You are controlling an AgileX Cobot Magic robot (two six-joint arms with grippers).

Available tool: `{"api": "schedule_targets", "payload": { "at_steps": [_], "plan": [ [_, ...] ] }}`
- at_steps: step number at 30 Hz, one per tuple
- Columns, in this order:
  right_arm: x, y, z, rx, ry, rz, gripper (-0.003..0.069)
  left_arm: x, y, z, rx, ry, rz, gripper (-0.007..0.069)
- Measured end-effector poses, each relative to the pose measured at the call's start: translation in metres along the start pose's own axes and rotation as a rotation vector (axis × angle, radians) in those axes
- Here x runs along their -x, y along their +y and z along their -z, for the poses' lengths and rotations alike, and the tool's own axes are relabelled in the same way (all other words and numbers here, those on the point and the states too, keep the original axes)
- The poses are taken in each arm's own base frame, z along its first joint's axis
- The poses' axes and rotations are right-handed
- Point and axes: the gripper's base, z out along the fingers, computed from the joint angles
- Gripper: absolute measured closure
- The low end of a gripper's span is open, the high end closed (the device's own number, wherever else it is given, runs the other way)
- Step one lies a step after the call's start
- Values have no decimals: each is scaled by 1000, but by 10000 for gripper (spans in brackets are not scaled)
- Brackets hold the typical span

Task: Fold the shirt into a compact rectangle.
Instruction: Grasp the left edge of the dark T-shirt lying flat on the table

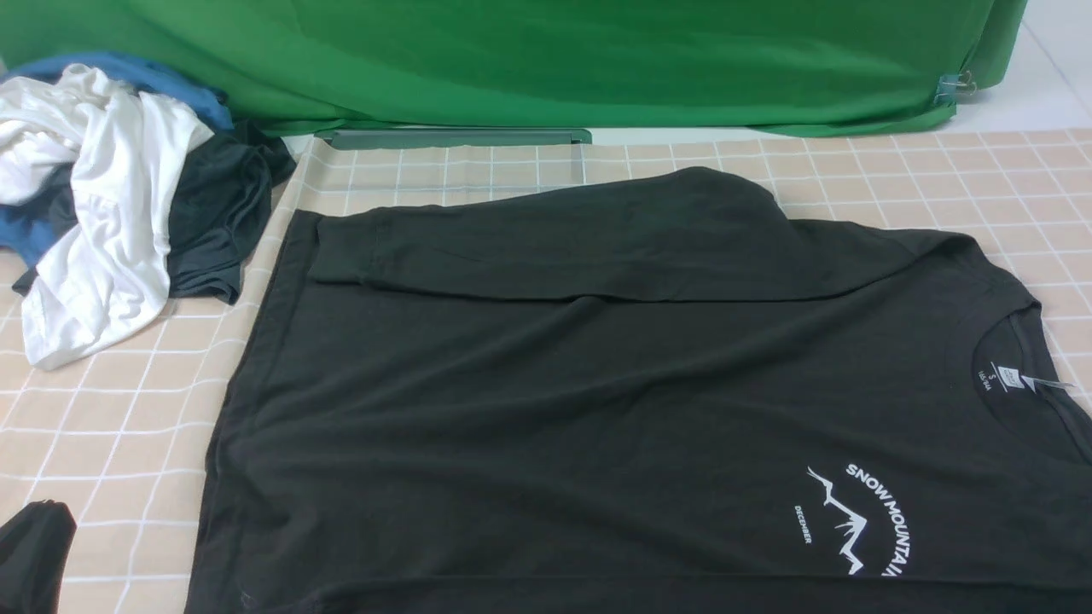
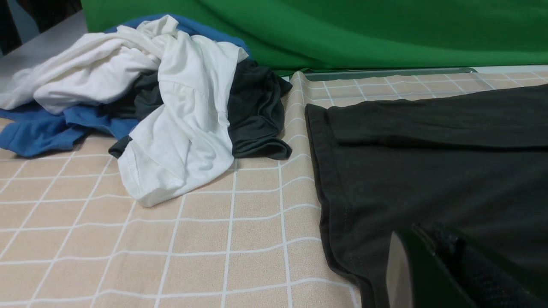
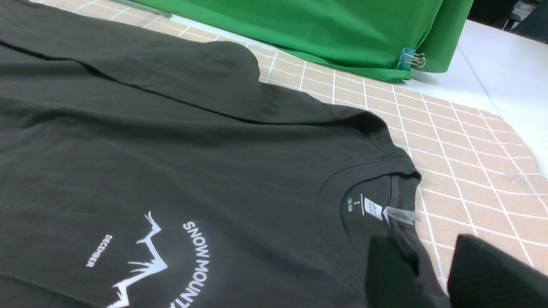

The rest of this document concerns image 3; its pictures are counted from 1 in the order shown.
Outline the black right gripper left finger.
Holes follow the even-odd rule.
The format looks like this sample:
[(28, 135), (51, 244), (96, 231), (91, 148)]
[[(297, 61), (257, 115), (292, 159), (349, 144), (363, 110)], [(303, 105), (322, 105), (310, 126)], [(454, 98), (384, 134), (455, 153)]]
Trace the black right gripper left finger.
[(365, 293), (368, 308), (427, 308), (416, 251), (392, 236), (372, 237)]

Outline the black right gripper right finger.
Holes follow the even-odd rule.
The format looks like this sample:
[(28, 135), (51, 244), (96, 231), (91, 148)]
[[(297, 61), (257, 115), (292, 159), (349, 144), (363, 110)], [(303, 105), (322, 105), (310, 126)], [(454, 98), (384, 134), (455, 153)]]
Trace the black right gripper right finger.
[(485, 240), (460, 234), (447, 291), (453, 308), (546, 308), (548, 277)]

